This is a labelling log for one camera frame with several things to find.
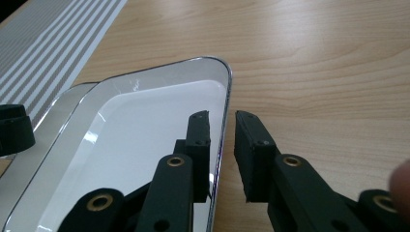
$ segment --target fingertip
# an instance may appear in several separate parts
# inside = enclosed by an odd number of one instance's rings
[[[393,171],[389,189],[398,213],[410,223],[410,160]]]

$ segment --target screw hole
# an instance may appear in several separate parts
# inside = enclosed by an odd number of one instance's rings
[[[285,157],[283,162],[289,166],[300,166],[302,164],[299,159],[293,157]]]
[[[332,226],[338,231],[349,231],[349,226],[341,220],[332,220]]]
[[[182,158],[171,158],[171,159],[169,159],[166,163],[169,165],[169,166],[181,166],[182,164],[184,164],[184,159],[182,159]]]
[[[373,201],[378,207],[382,208],[383,210],[393,214],[397,213],[397,210],[393,205],[392,198],[390,198],[389,196],[375,195],[373,196]]]
[[[112,204],[113,200],[112,195],[108,193],[96,195],[88,201],[87,209],[94,212],[105,210]]]
[[[166,231],[169,228],[169,221],[161,219],[154,224],[155,231]]]

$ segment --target wooden table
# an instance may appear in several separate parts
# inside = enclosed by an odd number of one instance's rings
[[[214,231],[273,231],[245,203],[236,110],[353,199],[410,158],[409,1],[129,0],[75,84],[202,55],[234,74]]]

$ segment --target white tray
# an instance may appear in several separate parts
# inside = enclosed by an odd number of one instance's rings
[[[85,193],[129,194],[151,182],[160,158],[185,138],[189,116],[208,110],[211,197],[194,205],[193,227],[211,231],[230,83],[225,63],[202,57],[73,87],[0,179],[3,230],[57,231]]]

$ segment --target gray and white striped cloth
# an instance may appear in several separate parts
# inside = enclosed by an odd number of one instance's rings
[[[36,126],[73,84],[127,0],[32,0],[0,29],[0,103]]]

